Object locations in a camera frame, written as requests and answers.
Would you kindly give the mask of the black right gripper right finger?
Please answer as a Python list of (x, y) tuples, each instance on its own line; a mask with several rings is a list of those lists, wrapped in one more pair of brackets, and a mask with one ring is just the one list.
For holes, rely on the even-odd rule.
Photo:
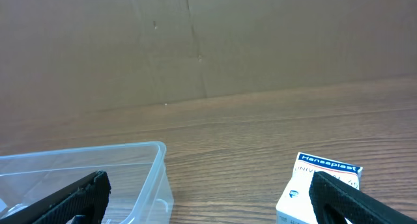
[(323, 171), (313, 174), (309, 197), (318, 224), (416, 224), (411, 217)]

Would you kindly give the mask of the white Hansaplast plaster box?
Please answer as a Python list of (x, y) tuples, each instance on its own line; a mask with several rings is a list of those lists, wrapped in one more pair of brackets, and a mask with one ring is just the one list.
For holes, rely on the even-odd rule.
[(306, 154), (298, 153), (290, 181), (277, 205), (277, 224), (317, 224), (309, 197), (309, 187), (315, 172), (324, 171), (346, 184), (360, 189), (362, 167)]

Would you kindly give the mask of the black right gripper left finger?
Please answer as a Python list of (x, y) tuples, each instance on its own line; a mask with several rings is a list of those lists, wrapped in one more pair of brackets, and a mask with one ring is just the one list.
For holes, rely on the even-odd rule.
[(99, 224), (111, 194), (105, 171), (95, 171), (34, 204), (1, 219), (1, 224)]

